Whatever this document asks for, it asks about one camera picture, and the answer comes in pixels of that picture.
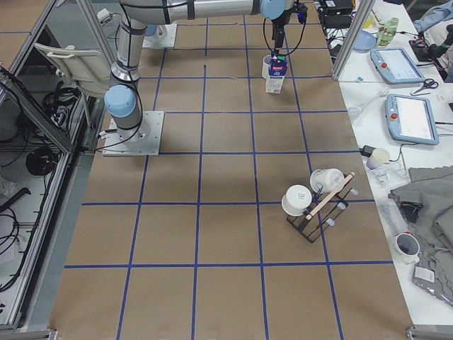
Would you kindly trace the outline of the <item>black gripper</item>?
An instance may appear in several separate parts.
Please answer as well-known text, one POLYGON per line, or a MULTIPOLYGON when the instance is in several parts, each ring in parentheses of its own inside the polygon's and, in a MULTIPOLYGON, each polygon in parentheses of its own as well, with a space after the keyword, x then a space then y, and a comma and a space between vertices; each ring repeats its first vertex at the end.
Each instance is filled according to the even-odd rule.
POLYGON ((274 53, 279 53, 285 40, 285 24, 279 20, 272 20, 273 25, 273 42, 274 42, 274 53))

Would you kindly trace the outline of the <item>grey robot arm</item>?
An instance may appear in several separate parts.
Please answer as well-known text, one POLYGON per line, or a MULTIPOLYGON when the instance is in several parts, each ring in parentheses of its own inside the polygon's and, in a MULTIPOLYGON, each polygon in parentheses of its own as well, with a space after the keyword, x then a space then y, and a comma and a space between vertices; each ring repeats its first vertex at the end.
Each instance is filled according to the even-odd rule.
POLYGON ((142 73, 155 84, 155 105, 167 112, 167 154, 299 151, 302 126, 295 97, 264 91, 258 64, 269 38, 256 46, 259 1, 122 1, 126 16, 115 73, 142 73), (175 49, 144 50, 144 23, 180 21, 175 49))

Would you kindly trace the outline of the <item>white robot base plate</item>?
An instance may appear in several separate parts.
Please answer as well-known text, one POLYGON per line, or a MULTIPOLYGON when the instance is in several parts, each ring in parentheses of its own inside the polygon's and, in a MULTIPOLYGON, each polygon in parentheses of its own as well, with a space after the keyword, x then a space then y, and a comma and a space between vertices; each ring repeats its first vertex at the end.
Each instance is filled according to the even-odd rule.
POLYGON ((109 128, 115 132, 106 135, 102 154, 107 157, 158 156, 163 125, 162 110, 145 110, 137 132, 117 129, 111 118, 109 128))

